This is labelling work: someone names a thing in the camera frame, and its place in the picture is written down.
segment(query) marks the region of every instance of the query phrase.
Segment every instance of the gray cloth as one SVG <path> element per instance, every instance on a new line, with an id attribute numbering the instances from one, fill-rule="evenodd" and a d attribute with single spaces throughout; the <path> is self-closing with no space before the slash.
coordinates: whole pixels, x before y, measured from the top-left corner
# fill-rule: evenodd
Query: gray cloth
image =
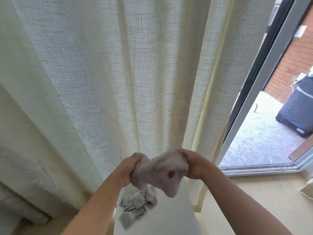
<path id="1" fill-rule="evenodd" d="M 124 208 L 119 217 L 123 228 L 128 229 L 135 220 L 139 220 L 157 203 L 156 190 L 153 186 L 148 186 L 144 190 L 129 185 L 123 190 L 123 197 L 119 203 Z"/>
<path id="2" fill-rule="evenodd" d="M 163 190 L 168 197 L 175 197 L 183 176 L 188 173 L 187 156 L 178 150 L 167 151 L 153 159 L 142 155 L 131 173 L 132 185 L 143 190 L 150 184 Z"/>

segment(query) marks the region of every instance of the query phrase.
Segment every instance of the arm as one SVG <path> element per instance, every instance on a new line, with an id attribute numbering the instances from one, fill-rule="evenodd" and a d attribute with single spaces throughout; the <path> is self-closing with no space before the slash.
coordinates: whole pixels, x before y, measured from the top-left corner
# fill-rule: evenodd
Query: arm
<path id="1" fill-rule="evenodd" d="M 236 235 L 292 235 L 210 161 L 190 150 L 181 149 L 181 152 L 188 157 L 187 177 L 205 183 Z"/>
<path id="2" fill-rule="evenodd" d="M 124 159 L 107 177 L 84 208 L 69 223 L 62 235 L 105 234 L 114 212 L 119 193 L 131 182 L 130 174 L 141 155 Z"/>

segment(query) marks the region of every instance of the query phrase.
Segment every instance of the pile of cloth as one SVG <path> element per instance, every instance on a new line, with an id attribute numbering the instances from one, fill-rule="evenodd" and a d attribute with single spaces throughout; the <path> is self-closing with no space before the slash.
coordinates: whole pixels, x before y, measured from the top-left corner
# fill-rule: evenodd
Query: pile of cloth
<path id="1" fill-rule="evenodd" d="M 132 185 L 125 187 L 119 203 L 124 209 L 119 217 L 123 228 L 128 229 L 135 220 L 139 220 L 148 210 L 153 209 L 156 203 L 156 189 L 153 186 L 147 186 L 144 190 Z"/>

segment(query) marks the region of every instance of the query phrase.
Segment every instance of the beige floor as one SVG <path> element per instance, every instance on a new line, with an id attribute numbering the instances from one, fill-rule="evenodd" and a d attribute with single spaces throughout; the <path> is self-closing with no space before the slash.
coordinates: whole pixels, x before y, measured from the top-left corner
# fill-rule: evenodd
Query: beige floor
<path id="1" fill-rule="evenodd" d="M 293 235 L 313 234 L 313 200 L 299 192 L 306 184 L 300 174 L 234 179 L 245 192 L 274 214 Z M 195 213 L 201 235 L 234 234 L 212 196 L 205 197 L 202 212 Z M 45 226 L 25 227 L 18 235 L 59 235 L 73 216 L 52 219 Z"/>

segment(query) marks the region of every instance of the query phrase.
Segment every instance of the person's right hand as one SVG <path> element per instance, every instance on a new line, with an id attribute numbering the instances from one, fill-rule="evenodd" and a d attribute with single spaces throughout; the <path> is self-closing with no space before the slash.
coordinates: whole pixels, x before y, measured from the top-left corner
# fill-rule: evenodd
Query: person's right hand
<path id="1" fill-rule="evenodd" d="M 204 166 L 208 160 L 191 150 L 180 149 L 179 151 L 188 158 L 189 171 L 186 177 L 196 180 L 202 179 Z"/>

